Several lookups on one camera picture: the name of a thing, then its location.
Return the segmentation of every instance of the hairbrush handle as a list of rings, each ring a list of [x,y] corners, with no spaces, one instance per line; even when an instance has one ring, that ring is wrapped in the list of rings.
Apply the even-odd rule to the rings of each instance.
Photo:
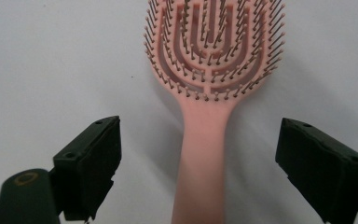
[[[224,223],[224,139],[231,106],[205,105],[182,107],[185,133],[172,224]]]

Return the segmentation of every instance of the bristle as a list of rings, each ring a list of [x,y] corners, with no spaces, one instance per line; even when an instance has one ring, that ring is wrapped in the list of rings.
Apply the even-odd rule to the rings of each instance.
[[[240,98],[282,59],[282,0],[148,0],[148,5],[145,52],[175,94],[217,104]]]

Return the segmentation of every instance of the black plastic part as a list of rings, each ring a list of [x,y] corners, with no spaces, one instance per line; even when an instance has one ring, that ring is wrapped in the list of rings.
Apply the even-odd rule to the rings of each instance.
[[[54,156],[51,181],[66,220],[95,218],[121,161],[118,116],[93,122]]]
[[[57,224],[48,171],[33,169],[9,178],[0,193],[0,224]]]
[[[307,123],[283,119],[275,160],[324,222],[353,223],[358,152]]]

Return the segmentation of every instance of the hairbrush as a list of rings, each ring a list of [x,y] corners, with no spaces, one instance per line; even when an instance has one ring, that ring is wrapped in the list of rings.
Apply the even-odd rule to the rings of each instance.
[[[224,223],[224,140],[235,105],[282,59],[282,0],[149,0],[145,47],[185,130],[172,223]]]

